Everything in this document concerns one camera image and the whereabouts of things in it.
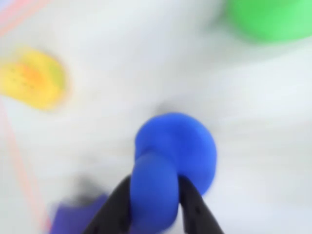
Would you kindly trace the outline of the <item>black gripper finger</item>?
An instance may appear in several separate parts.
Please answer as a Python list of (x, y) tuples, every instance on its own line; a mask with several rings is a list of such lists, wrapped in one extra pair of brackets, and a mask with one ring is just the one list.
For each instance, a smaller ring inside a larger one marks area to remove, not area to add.
[(185, 176), (178, 177), (179, 203), (186, 234), (224, 234), (201, 194)]
[(100, 206), (83, 234), (136, 234), (130, 212), (131, 175), (126, 176)]

